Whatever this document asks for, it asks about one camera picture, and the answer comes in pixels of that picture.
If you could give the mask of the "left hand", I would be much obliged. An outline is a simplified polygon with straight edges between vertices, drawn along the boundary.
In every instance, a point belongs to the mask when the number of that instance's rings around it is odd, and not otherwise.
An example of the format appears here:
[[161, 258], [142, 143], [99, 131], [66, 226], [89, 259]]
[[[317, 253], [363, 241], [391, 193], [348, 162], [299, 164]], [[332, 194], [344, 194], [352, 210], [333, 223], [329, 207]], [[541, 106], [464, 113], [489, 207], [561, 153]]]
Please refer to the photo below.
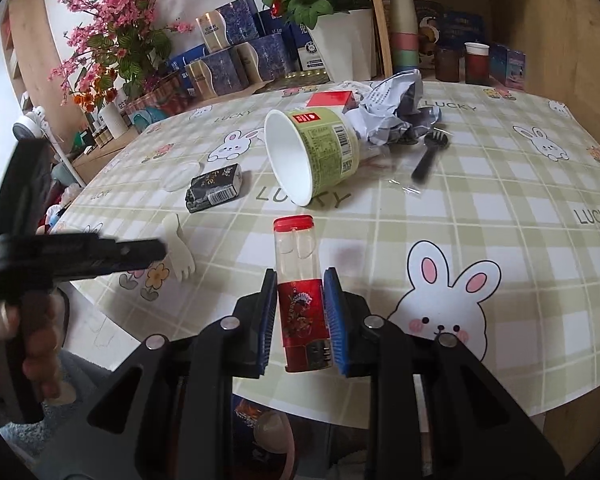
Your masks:
[[0, 341], [18, 333], [21, 312], [38, 312], [35, 328], [24, 332], [21, 368], [23, 375], [38, 389], [40, 400], [55, 400], [60, 396], [58, 352], [64, 336], [57, 318], [64, 315], [64, 309], [64, 300], [57, 292], [28, 292], [19, 307], [0, 307]]

